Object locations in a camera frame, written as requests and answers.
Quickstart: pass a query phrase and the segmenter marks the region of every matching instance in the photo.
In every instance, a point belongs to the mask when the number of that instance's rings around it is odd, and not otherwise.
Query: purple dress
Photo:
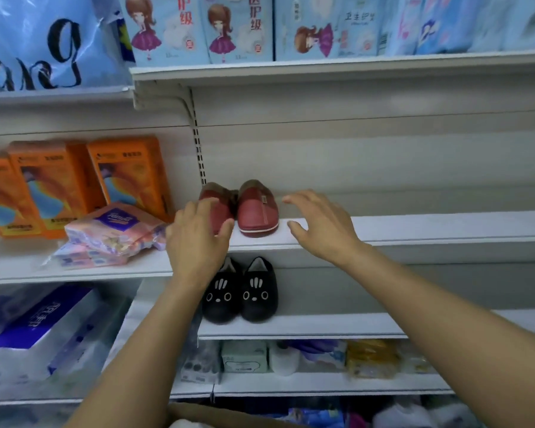
[[[152,51],[159,47],[162,42],[155,36],[153,30],[145,30],[138,32],[135,37],[133,37],[133,40],[130,41],[130,44],[141,51]]]
[[[218,36],[212,41],[210,50],[215,54],[227,54],[235,49],[235,45],[228,36]]]
[[[315,37],[319,39],[319,49],[324,56],[329,57],[331,48],[333,48],[333,29],[331,24],[327,24],[325,28],[320,29]]]

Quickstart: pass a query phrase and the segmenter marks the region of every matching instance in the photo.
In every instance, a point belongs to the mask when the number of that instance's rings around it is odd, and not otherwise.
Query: red slipper
[[[235,194],[217,183],[206,183],[200,191],[199,200],[206,198],[218,198],[219,201],[212,207],[210,223],[212,231],[217,235],[222,224],[228,219],[235,217]]]
[[[238,193],[238,226],[244,236],[263,237],[274,233],[279,225],[276,199],[257,180],[248,180]]]

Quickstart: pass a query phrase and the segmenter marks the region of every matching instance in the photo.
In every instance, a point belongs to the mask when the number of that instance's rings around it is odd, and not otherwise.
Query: left hand
[[[234,219],[228,219],[218,236],[212,233],[210,211],[217,201],[189,202],[166,229],[166,252],[175,281],[202,291],[222,267],[234,229]]]

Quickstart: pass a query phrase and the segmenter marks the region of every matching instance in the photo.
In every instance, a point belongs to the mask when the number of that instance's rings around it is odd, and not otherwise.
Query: orange box
[[[87,148],[108,203],[121,201],[172,221],[174,206],[156,137],[100,139]]]
[[[42,233],[31,198],[6,153],[0,154],[0,236],[29,237]]]
[[[8,154],[47,238],[106,205],[84,141],[15,141]]]

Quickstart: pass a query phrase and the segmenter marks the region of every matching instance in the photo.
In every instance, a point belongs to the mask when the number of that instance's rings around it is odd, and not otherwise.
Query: right hand
[[[357,237],[349,214],[325,195],[308,189],[286,195],[284,202],[295,205],[305,217],[308,230],[295,221],[287,225],[293,237],[315,257],[342,268],[364,245]]]

